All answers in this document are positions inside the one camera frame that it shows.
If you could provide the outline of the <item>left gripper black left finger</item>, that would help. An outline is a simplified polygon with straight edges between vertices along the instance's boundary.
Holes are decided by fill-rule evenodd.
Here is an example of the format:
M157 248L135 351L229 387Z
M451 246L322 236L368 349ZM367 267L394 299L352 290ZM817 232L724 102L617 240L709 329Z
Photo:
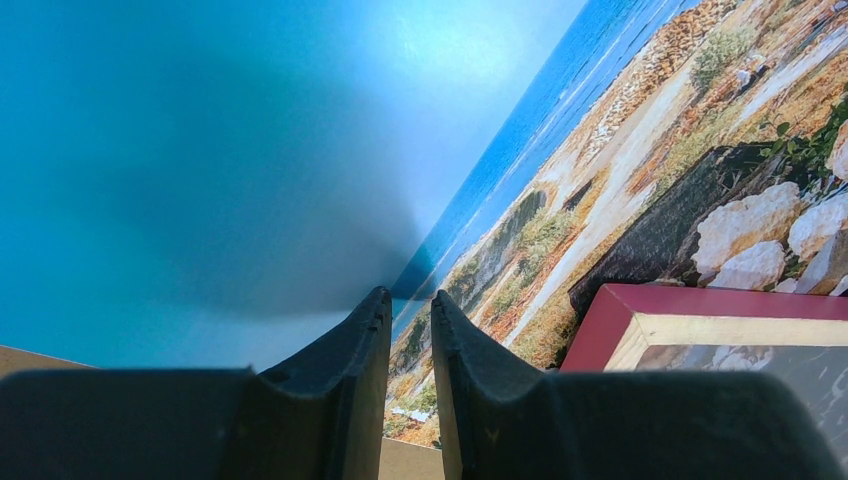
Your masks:
M5 479L374 479L392 301L263 372L54 369L1 383Z

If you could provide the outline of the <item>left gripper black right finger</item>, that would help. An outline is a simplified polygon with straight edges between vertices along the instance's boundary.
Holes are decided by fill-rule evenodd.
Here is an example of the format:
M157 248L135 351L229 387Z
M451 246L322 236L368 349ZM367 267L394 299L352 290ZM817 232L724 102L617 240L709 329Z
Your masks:
M431 304L448 479L841 479L802 403L759 372L545 373Z

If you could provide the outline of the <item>pink picture frame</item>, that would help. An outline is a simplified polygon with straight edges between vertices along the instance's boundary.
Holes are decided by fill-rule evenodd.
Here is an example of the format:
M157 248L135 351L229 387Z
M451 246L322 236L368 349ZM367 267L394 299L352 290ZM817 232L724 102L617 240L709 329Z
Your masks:
M606 284L563 372L634 371L651 346L845 346L847 300L730 289Z

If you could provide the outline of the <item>landscape photo print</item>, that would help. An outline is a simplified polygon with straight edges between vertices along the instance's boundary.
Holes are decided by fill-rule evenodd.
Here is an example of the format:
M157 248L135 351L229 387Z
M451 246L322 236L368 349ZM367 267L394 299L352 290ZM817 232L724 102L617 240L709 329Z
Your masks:
M845 296L843 1L5 1L1 344L258 369L394 298L539 369L608 283Z

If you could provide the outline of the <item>brown cardboard backing board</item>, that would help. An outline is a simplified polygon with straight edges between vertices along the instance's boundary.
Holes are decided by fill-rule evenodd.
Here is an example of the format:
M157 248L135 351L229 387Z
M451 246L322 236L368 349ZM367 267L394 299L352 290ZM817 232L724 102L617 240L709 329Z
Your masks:
M34 370L92 369L92 366L44 354L1 346L1 378ZM442 454L435 449L382 438L380 480L444 479Z

